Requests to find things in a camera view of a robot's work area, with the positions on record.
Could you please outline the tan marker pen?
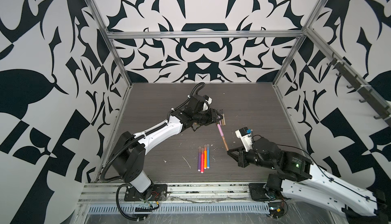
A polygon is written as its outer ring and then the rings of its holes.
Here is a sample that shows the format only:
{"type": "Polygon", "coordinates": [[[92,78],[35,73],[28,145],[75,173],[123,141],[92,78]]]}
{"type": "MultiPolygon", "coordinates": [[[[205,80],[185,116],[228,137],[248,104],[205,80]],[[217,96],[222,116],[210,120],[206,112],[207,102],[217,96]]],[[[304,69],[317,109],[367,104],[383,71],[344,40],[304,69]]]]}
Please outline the tan marker pen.
{"type": "Polygon", "coordinates": [[[223,125],[225,126],[226,125],[226,119],[225,119],[225,114],[224,114],[223,110],[222,110],[222,116],[223,116],[223,125]]]}

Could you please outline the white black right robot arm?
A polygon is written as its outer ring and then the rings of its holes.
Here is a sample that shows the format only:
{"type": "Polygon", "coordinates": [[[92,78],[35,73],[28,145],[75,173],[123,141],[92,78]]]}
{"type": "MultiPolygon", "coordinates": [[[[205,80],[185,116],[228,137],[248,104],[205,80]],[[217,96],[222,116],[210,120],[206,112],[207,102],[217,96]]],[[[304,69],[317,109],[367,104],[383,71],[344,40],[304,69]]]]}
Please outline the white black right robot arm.
{"type": "Polygon", "coordinates": [[[253,140],[245,136],[242,143],[242,147],[227,151],[239,167],[255,165],[274,171],[265,184],[249,186],[252,200],[293,199],[342,215],[350,224],[389,223],[383,192],[354,186],[299,153],[281,150],[264,137],[253,140]]]}

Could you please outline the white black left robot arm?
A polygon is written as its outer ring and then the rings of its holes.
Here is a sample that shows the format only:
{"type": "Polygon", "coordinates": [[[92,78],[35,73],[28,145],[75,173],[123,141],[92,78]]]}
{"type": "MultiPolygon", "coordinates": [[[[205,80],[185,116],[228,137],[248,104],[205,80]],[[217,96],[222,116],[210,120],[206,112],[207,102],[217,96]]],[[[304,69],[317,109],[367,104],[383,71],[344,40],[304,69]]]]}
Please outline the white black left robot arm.
{"type": "Polygon", "coordinates": [[[117,190],[133,188],[141,201],[157,201],[152,180],[144,172],[146,155],[166,139],[181,134],[187,129],[197,131],[222,119],[222,115],[211,108],[212,98],[199,95],[205,83],[200,82],[192,89],[187,99],[172,108],[165,120],[155,126],[132,134],[122,133],[115,144],[111,156],[99,175],[101,183],[121,180],[117,190]]]}

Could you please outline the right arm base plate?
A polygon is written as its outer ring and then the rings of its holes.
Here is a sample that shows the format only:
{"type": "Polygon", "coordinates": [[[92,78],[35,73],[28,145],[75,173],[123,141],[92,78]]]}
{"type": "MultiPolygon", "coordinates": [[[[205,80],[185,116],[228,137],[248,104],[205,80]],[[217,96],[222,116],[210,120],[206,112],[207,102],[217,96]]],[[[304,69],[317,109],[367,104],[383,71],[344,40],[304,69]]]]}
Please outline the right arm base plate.
{"type": "Polygon", "coordinates": [[[267,202],[288,199],[283,196],[281,184],[250,183],[248,185],[250,197],[256,202],[267,202]]]}

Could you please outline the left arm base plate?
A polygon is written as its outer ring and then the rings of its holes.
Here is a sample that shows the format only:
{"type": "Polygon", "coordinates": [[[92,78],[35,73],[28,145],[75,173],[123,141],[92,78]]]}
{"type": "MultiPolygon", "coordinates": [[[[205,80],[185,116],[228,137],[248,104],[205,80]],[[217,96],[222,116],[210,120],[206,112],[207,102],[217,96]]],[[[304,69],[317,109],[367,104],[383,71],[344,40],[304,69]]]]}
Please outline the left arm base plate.
{"type": "Polygon", "coordinates": [[[144,192],[139,192],[136,188],[128,187],[125,192],[125,202],[135,202],[141,200],[164,201],[167,198],[167,184],[152,184],[144,192]]]}

